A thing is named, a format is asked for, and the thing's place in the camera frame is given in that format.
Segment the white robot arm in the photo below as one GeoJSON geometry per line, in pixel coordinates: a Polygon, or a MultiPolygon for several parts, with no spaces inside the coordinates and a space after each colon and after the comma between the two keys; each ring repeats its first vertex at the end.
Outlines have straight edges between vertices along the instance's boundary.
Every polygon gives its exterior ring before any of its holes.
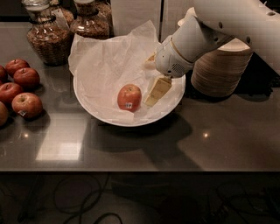
{"type": "Polygon", "coordinates": [[[259,0],[195,0],[183,24],[150,60],[171,80],[192,72],[207,98],[229,97],[256,53],[280,73],[280,15],[259,0]]]}

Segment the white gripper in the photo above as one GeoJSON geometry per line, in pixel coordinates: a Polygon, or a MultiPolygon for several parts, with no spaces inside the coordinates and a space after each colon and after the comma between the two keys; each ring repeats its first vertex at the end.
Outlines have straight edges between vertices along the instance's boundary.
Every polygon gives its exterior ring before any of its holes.
{"type": "Polygon", "coordinates": [[[171,78],[181,78],[193,69],[193,65],[193,62],[187,61],[180,55],[172,42],[172,37],[168,36],[157,47],[156,52],[143,63],[146,69],[156,68],[161,74],[165,75],[158,76],[154,80],[144,104],[153,107],[171,89],[171,78]]]}

